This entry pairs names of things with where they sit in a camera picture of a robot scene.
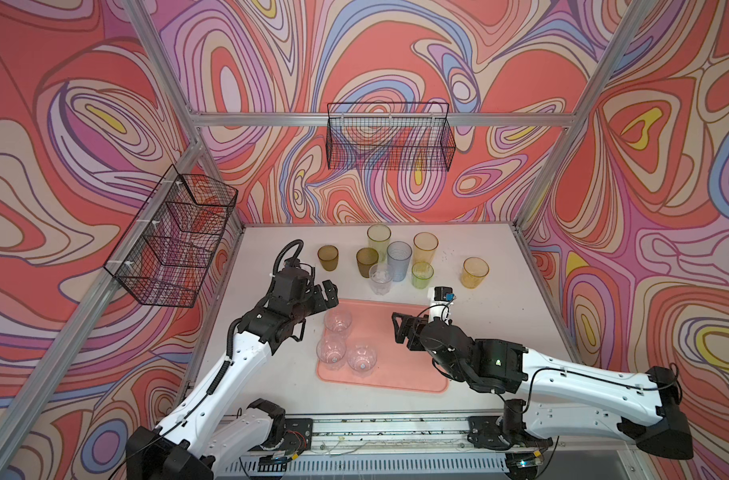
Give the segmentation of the olive brown short cup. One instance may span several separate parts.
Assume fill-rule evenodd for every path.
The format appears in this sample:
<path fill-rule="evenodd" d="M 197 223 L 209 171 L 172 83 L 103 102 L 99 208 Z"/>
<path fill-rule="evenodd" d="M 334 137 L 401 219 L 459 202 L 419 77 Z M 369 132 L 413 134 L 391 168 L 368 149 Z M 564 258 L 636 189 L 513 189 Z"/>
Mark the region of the olive brown short cup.
<path fill-rule="evenodd" d="M 367 279 L 370 276 L 370 269 L 378 262 L 379 253 L 373 248 L 366 247 L 356 252 L 356 265 L 362 278 Z"/>

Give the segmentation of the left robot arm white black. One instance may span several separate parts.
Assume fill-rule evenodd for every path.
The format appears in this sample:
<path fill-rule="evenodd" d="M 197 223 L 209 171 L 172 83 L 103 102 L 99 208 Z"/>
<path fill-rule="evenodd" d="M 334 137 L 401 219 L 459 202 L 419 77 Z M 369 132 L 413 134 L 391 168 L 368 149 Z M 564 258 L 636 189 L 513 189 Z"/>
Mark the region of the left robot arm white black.
<path fill-rule="evenodd" d="M 286 465 L 310 447 L 308 430 L 288 427 L 286 410 L 262 398 L 228 426 L 220 424 L 282 343 L 302 341 L 308 317 L 338 306 L 338 288 L 330 280 L 316 283 L 314 266 L 300 260 L 302 249 L 304 242 L 294 239 L 280 250 L 266 294 L 228 326 L 220 362 L 154 428 L 130 435 L 122 465 L 127 478 L 214 479 L 252 449 L 268 452 L 268 464 Z"/>

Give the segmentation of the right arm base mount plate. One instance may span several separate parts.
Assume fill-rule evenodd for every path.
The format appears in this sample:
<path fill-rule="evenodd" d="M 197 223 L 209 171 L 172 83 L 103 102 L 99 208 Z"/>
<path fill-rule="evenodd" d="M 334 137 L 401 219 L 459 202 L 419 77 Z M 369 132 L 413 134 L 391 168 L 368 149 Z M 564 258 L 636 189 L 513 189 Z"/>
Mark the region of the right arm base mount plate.
<path fill-rule="evenodd" d="M 470 416 L 467 418 L 467 441 L 479 449 L 507 451 L 511 448 L 546 450 L 553 445 L 550 438 L 538 438 L 523 428 L 523 423 L 508 421 L 503 416 Z"/>

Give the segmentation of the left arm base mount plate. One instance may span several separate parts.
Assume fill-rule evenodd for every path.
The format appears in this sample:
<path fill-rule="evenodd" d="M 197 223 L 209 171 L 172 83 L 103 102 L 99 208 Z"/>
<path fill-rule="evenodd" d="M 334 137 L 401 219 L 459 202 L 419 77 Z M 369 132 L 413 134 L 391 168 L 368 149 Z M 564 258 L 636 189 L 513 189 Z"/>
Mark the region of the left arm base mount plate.
<path fill-rule="evenodd" d="M 314 433 L 312 418 L 286 418 L 278 425 L 272 426 L 268 439 L 250 449 L 250 453 L 284 452 L 284 455 L 289 456 L 300 454 L 312 447 L 312 433 Z"/>

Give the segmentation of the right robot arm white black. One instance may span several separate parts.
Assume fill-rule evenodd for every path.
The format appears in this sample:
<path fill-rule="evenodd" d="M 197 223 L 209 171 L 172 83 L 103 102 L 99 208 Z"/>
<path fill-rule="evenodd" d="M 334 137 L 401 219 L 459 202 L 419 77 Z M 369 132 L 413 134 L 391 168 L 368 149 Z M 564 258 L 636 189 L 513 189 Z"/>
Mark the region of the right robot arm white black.
<path fill-rule="evenodd" d="M 445 378 L 510 399 L 498 420 L 499 448 L 552 436 L 604 436 L 652 456 L 693 458 L 675 366 L 623 373 L 562 361 L 519 343 L 473 339 L 439 316 L 392 313 L 394 339 L 424 351 Z"/>

